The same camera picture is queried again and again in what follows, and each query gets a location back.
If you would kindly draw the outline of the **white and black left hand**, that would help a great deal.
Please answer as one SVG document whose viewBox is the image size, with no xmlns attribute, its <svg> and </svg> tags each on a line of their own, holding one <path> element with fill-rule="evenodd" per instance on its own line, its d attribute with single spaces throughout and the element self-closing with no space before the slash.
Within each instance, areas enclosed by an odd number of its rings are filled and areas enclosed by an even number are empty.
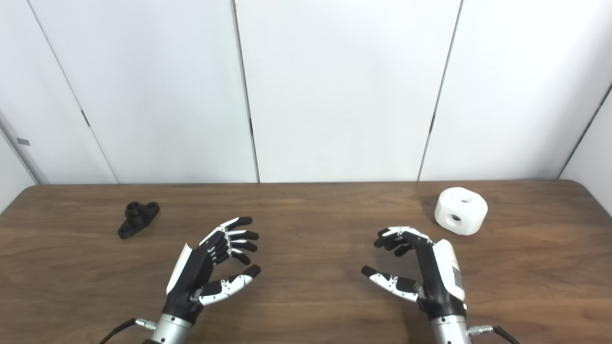
<svg viewBox="0 0 612 344">
<path fill-rule="evenodd" d="M 258 250 L 253 242 L 259 235 L 240 228 L 252 222 L 252 217 L 236 217 L 214 228 L 196 248 L 184 246 L 166 288 L 163 315 L 194 325 L 206 305 L 236 294 L 260 274 L 260 266 L 252 264 L 245 253 Z M 210 279 L 214 268 L 230 258 L 247 266 L 246 270 Z"/>
</svg>

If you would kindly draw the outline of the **white and black right hand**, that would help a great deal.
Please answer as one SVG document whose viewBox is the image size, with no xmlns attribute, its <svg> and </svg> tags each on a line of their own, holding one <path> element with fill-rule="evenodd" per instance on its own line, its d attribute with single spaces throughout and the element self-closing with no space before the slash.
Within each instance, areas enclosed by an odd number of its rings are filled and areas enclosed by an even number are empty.
<svg viewBox="0 0 612 344">
<path fill-rule="evenodd" d="M 391 294 L 417 303 L 429 320 L 450 316 L 466 318 L 465 288 L 448 240 L 434 242 L 410 226 L 392 226 L 378 231 L 377 235 L 374 246 L 393 251 L 396 257 L 415 251 L 422 281 L 393 276 L 367 265 L 361 268 L 363 275 Z"/>
</svg>

